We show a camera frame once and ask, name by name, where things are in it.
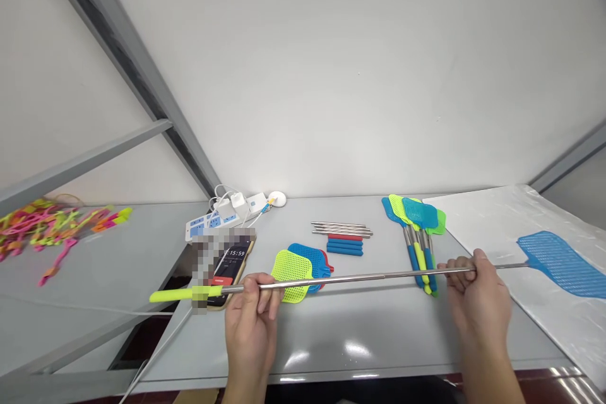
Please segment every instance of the phone screen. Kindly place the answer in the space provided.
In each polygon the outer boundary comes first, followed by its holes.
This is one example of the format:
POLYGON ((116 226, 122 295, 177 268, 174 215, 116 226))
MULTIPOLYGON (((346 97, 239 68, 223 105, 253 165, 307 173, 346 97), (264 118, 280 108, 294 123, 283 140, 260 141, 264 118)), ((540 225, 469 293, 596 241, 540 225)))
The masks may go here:
MULTIPOLYGON (((212 285, 231 285, 235 284, 235 280, 240 273, 240 269, 244 266, 244 259, 248 249, 251 246, 251 241, 243 241, 230 246, 223 257, 219 259, 219 264, 215 270, 215 277, 211 282, 212 285)), ((208 305, 222 307, 227 301, 228 295, 219 297, 209 297, 208 305)))

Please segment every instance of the power strip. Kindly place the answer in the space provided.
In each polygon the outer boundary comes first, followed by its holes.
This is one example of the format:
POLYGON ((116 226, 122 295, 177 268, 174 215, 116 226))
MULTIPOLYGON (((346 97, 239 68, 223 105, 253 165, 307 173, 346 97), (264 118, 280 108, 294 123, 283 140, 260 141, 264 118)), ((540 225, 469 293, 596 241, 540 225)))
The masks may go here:
MULTIPOLYGON (((246 221, 255 219, 263 210, 267 204, 267 198, 265 194, 255 194, 246 199, 249 206, 250 213, 246 218, 246 221)), ((242 224, 244 221, 237 213, 222 219, 217 211, 203 215, 199 218, 191 220, 185 224, 185 241, 191 242, 192 238, 196 235, 204 235, 206 229, 212 229, 216 227, 235 227, 242 224)))

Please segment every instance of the hand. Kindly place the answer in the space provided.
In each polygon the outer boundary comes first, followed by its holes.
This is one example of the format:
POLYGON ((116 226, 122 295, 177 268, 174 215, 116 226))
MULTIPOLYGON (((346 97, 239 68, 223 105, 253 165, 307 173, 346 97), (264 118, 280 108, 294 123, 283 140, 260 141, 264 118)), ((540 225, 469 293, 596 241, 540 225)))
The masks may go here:
POLYGON ((475 265, 477 271, 446 275, 448 300, 454 324, 461 342, 476 347, 496 348, 507 352, 507 328, 511 319, 511 299, 505 283, 497 275, 494 265, 481 249, 473 252, 473 259, 459 257, 438 268, 457 268, 475 265))
POLYGON ((244 292, 233 295, 225 310, 225 343, 229 363, 225 396, 233 387, 238 387, 243 393, 246 390, 246 394, 258 392, 264 396, 267 376, 276 356, 278 307, 284 291, 274 289, 261 292, 259 284, 273 282, 273 276, 266 273, 246 276, 244 292))

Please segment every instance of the smartphone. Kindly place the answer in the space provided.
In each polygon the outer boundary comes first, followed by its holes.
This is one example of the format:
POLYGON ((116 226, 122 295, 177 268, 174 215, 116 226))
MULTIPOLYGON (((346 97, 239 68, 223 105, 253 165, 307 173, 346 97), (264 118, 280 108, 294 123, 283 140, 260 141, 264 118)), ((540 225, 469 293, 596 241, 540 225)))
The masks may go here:
MULTIPOLYGON (((236 243, 227 248, 223 257, 219 259, 215 270, 215 277, 212 285, 232 285, 238 284, 242 271, 246 265, 246 259, 253 249, 254 241, 246 240, 236 243)), ((219 297, 209 297, 208 309, 223 309, 231 295, 220 295, 219 297)))

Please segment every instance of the white wall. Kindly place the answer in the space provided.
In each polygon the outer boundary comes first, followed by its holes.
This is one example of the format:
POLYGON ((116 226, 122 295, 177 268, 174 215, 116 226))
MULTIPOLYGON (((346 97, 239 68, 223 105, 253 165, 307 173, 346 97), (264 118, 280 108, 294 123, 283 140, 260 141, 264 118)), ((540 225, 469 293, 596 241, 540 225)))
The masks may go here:
MULTIPOLYGON (((151 122, 68 0, 0 9, 0 187, 151 122)), ((161 136, 59 192, 87 203, 204 200, 161 136)))
POLYGON ((541 195, 583 221, 606 229, 606 148, 541 195))
POLYGON ((223 182, 534 178, 606 117, 606 0, 121 0, 223 182))

